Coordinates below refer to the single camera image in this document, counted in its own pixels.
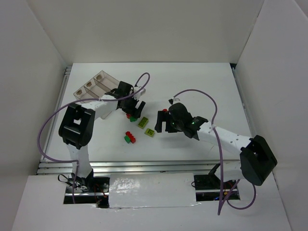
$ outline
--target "cable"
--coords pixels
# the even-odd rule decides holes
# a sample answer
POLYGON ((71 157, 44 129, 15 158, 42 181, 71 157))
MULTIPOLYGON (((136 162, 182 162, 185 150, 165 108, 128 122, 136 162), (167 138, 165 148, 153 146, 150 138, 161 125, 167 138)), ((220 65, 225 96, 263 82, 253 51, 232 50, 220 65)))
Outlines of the cable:
POLYGON ((76 177, 77 177, 77 173, 78 173, 78 169, 79 169, 79 161, 78 160, 58 160, 58 159, 54 159, 52 157, 49 157, 48 155, 46 155, 40 145, 40 137, 42 135, 42 132, 44 130, 44 128, 46 127, 47 123, 57 114, 59 113, 61 110, 63 110, 64 108, 66 108, 68 105, 70 105, 71 103, 78 103, 78 102, 81 102, 81 101, 107 101, 107 102, 110 102, 110 101, 120 101, 120 100, 125 100, 127 98, 130 98, 132 96, 134 96, 135 94, 137 94, 138 92, 140 92, 142 89, 145 88, 145 86, 148 84, 148 82, 150 81, 150 74, 148 72, 145 72, 143 73, 139 79, 137 80, 135 86, 138 84, 139 80, 144 76, 144 75, 147 75, 148 76, 148 79, 147 81, 145 82, 145 84, 140 87, 139 90, 137 90, 136 92, 128 95, 128 96, 125 96, 125 97, 122 97, 122 98, 119 98, 119 99, 83 99, 83 100, 75 100, 73 102, 70 102, 62 107, 60 107, 58 110, 56 110, 44 123, 43 125, 41 126, 41 128, 39 129, 39 132, 38 132, 38 137, 37 137, 37 146, 38 146, 38 150, 39 152, 41 153, 41 155, 43 155, 43 157, 45 157, 46 159, 49 159, 53 162, 57 162, 57 163, 74 163, 76 162, 76 172, 75 172, 75 175, 74 175, 74 179, 73 179, 73 190, 72 190, 72 199, 73 199, 73 203, 75 204, 75 197, 74 197, 74 190, 75 190, 75 182, 76 182, 76 177))
POLYGON ((217 115, 217 111, 218 111, 218 107, 217 107, 217 103, 215 102, 215 100, 213 99, 212 96, 210 96, 209 94, 201 91, 201 90, 197 90, 197 89, 187 89, 187 90, 183 90, 183 91, 180 91, 178 94, 176 94, 175 96, 173 96, 173 98, 177 97, 178 95, 184 93, 184 92, 187 92, 187 91, 196 91, 196 92, 199 92, 203 95, 206 95, 208 98, 210 98, 210 100, 214 103, 214 106, 215 106, 215 112, 214 112, 214 115, 212 117, 212 121, 211 121, 211 125, 212 125, 212 128, 213 128, 213 131, 215 133, 215 136, 216 136, 216 139, 217 139, 217 144, 218 144, 218 149, 219 149, 219 162, 220 162, 220 191, 219 191, 219 204, 218 204, 218 212, 217 214, 220 215, 221 213, 221 209, 222 209, 222 206, 223 204, 225 203, 225 201, 227 201, 227 203, 232 207, 232 208, 235 208, 235 209, 246 209, 246 208, 249 208, 256 200, 256 196, 257 196, 257 191, 256 191, 256 187, 255 185, 253 185, 254 187, 254 198, 252 200, 252 202, 246 206, 246 207, 243 207, 243 208, 237 208, 233 205, 231 205, 228 201, 228 198, 230 197, 230 195, 232 194, 232 191, 233 189, 235 189, 236 185, 238 184, 238 182, 240 180, 237 180, 237 182, 233 185, 233 187, 230 189, 230 191, 228 192, 228 194, 225 196, 224 199, 222 199, 223 197, 223 187, 224 187, 224 182, 223 182, 223 156, 222 156, 222 147, 221 147, 221 142, 220 142, 220 139, 219 139, 219 135, 215 129, 215 126, 213 126, 214 124, 214 120, 215 120, 215 117, 217 115))

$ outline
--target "green toy brick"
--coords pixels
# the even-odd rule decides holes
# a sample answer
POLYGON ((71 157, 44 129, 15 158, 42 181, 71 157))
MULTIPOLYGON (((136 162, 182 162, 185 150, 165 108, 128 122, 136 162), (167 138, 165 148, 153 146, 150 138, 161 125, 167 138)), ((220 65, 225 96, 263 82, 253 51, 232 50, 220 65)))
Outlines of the green toy brick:
POLYGON ((141 129, 144 129, 148 122, 149 122, 149 119, 146 117, 143 117, 141 121, 139 122, 138 127, 140 127, 141 129))
POLYGON ((129 118, 129 120, 130 120, 130 122, 135 122, 137 119, 136 119, 135 117, 132 117, 132 116, 131 116, 131 117, 129 118))
POLYGON ((153 130, 151 130, 151 129, 148 128, 148 129, 145 131, 144 134, 146 134, 146 135, 148 135, 148 136, 150 136, 150 137, 153 137, 154 134, 155 134, 155 132, 154 132, 153 130))
POLYGON ((130 143, 130 138, 128 136, 125 136, 124 139, 125 139, 126 143, 130 143))

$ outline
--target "red toy brick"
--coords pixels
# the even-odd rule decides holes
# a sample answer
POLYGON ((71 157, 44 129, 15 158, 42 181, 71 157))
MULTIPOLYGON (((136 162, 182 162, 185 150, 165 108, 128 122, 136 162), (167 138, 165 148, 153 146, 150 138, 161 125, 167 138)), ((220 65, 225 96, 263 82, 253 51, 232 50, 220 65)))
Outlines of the red toy brick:
POLYGON ((130 131, 127 131, 127 132, 125 133, 125 135, 127 135, 127 136, 130 138, 130 141, 131 141, 132 143, 136 142, 136 138, 131 134, 130 131))

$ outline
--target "building block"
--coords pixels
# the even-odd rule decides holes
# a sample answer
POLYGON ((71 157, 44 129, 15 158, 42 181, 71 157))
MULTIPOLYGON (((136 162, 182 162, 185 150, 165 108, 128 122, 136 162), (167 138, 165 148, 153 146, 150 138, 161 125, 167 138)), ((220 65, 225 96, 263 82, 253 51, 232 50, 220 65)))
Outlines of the building block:
POLYGON ((135 121, 137 121, 137 118, 131 116, 131 117, 129 118, 129 120, 130 120, 130 122, 135 122, 135 121))
POLYGON ((155 131, 153 131, 153 130, 151 130, 151 129, 148 128, 148 129, 145 131, 144 134, 146 134, 146 135, 148 135, 148 136, 150 136, 150 137, 153 137, 154 134, 155 134, 155 131))
POLYGON ((132 143, 135 143, 135 142, 136 142, 136 138, 131 134, 131 132, 127 131, 127 132, 125 133, 125 135, 129 137, 129 139, 130 139, 130 141, 131 141, 132 143))
POLYGON ((149 119, 146 117, 143 117, 141 121, 139 122, 138 127, 140 127, 141 129, 144 129, 148 122, 149 122, 149 119))
POLYGON ((130 141, 131 141, 128 136, 125 136, 124 139, 125 139, 126 143, 130 143, 130 141))

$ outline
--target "purple cable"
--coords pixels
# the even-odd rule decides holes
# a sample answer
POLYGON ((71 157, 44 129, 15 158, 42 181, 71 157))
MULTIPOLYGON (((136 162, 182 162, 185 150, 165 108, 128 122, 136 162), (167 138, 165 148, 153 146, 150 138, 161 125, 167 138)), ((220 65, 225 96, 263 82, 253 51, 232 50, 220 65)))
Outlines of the purple cable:
POLYGON ((235 189, 235 187, 237 186, 237 184, 240 182, 240 180, 237 180, 237 182, 233 185, 233 187, 230 189, 230 191, 228 192, 228 194, 225 196, 224 199, 222 199, 223 197, 223 156, 222 156, 222 147, 221 147, 221 142, 220 142, 220 138, 219 138, 219 135, 215 129, 215 126, 213 126, 214 124, 214 120, 215 120, 215 117, 217 115, 217 111, 218 111, 218 107, 217 107, 217 103, 215 102, 215 100, 213 99, 212 96, 210 96, 209 94, 201 91, 201 90, 197 90, 197 89, 187 89, 187 90, 183 90, 181 92, 179 92, 178 94, 176 94, 175 96, 173 96, 173 98, 177 97, 178 95, 184 93, 184 92, 187 92, 187 91, 196 91, 196 92, 199 92, 199 93, 202 93, 204 95, 206 95, 208 98, 211 99, 211 101, 214 103, 214 106, 215 106, 215 112, 214 112, 214 115, 212 117, 212 121, 211 121, 211 125, 213 127, 213 131, 215 133, 215 136, 216 136, 216 139, 217 139, 217 144, 218 144, 218 149, 219 149, 219 162, 220 162, 220 191, 219 191, 219 204, 218 204, 218 212, 217 214, 220 215, 221 213, 221 209, 222 209, 222 206, 223 204, 225 203, 225 201, 227 201, 227 203, 232 207, 232 208, 235 208, 235 209, 239 209, 239 210, 243 210, 243 209, 247 209, 249 208, 256 200, 256 196, 257 196, 257 191, 256 191, 256 187, 255 185, 253 185, 254 187, 254 198, 252 200, 252 202, 247 205, 246 207, 243 207, 243 208, 238 208, 238 207, 235 207, 233 205, 231 205, 228 201, 229 197, 231 196, 231 194, 233 193, 232 191, 235 189))
POLYGON ((42 132, 44 130, 44 128, 46 127, 47 123, 57 114, 59 113, 59 111, 63 110, 64 108, 66 108, 68 105, 70 105, 71 103, 78 103, 78 102, 81 102, 81 101, 107 101, 107 102, 110 102, 110 101, 120 101, 120 100, 124 100, 124 99, 127 99, 127 98, 130 98, 132 96, 134 96, 135 94, 137 94, 138 92, 140 92, 142 89, 145 88, 145 86, 148 84, 148 82, 150 81, 150 74, 148 72, 145 72, 143 73, 139 79, 137 80, 135 86, 137 86, 137 83, 139 82, 139 80, 144 76, 144 75, 148 75, 148 79, 147 81, 145 82, 145 84, 139 89, 137 90, 136 92, 128 95, 128 96, 125 96, 125 97, 122 97, 122 98, 119 98, 119 99, 105 99, 105 100, 102 100, 102 99, 83 99, 83 100, 75 100, 73 102, 70 102, 62 107, 60 107, 58 110, 56 110, 44 123, 43 125, 41 126, 41 128, 39 129, 39 132, 38 132, 38 137, 37 137, 37 146, 38 146, 38 150, 39 152, 43 155, 43 157, 45 157, 46 159, 49 159, 51 161, 54 161, 54 162, 57 162, 57 163, 73 163, 73 162, 76 162, 77 166, 76 166, 76 172, 75 172, 75 175, 74 175, 74 179, 73 179, 73 190, 72 190, 72 199, 73 199, 73 203, 75 204, 75 197, 74 197, 74 188, 75 188, 75 182, 76 182, 76 177, 77 177, 77 173, 78 173, 78 168, 79 168, 79 161, 78 160, 57 160, 57 159, 54 159, 54 158, 51 158, 49 156, 47 156, 41 145, 40 145, 40 137, 42 135, 42 132))

